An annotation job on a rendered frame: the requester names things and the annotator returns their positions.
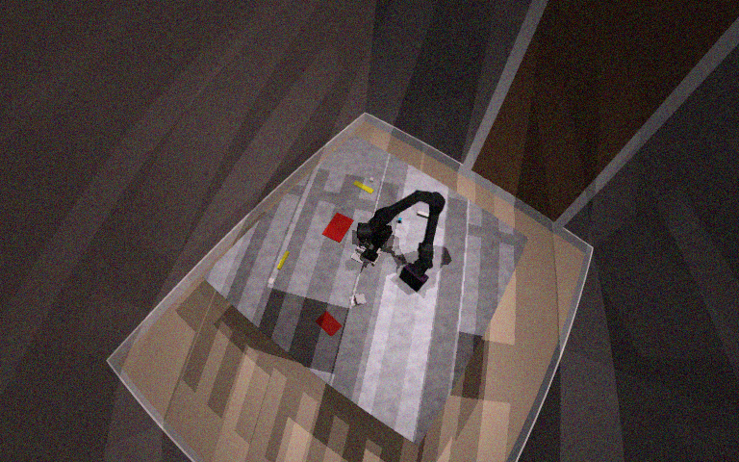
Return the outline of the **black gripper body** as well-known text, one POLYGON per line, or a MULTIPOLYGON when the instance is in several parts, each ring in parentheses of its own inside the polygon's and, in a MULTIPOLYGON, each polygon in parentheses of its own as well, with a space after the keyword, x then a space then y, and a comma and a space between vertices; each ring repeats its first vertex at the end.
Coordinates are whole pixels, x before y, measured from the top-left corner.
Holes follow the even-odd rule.
MULTIPOLYGON (((393 231, 392 231, 392 233, 393 233, 393 231)), ((390 237, 391 237, 391 235, 392 235, 392 233, 387 233, 387 236, 386 236, 386 238, 387 238, 387 237, 388 237, 388 238, 390 238, 390 237)), ((386 238, 385 238, 385 240, 383 240, 383 241, 377 241, 377 240, 376 240, 376 239, 375 239, 375 238, 373 237, 373 235, 372 235, 372 237, 371 237, 371 238, 372 238, 372 240, 371 240, 371 243, 373 244, 373 249, 371 250, 371 249, 369 249, 369 248, 366 248, 366 250, 365 250, 365 251, 364 251, 364 253, 363 253, 363 257, 364 257, 364 258, 366 258, 366 259, 368 259, 368 260, 370 260, 370 261, 372 261, 372 262, 375 262, 375 260, 376 260, 376 258, 377 258, 377 256, 378 256, 377 250, 378 250, 379 248, 382 248, 382 246, 383 246, 383 245, 384 245, 384 243, 386 242, 386 238), (375 250, 375 251, 374 251, 374 250, 375 250)))

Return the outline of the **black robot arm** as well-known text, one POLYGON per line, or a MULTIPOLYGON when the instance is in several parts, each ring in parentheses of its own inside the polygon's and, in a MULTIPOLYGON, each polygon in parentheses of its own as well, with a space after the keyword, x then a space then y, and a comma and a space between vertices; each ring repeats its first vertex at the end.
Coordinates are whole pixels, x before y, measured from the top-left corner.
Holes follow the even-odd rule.
POLYGON ((385 240, 387 233, 392 233, 392 226, 387 225, 393 218, 417 202, 429 204, 429 215, 426 224, 423 241, 420 243, 418 252, 419 259, 410 268, 417 277, 422 277, 427 269, 433 267, 434 249, 433 242, 438 224, 439 215, 446 201, 438 192, 415 191, 399 200, 392 206, 377 210, 369 223, 358 222, 357 239, 364 244, 371 244, 371 237, 377 241, 385 240))

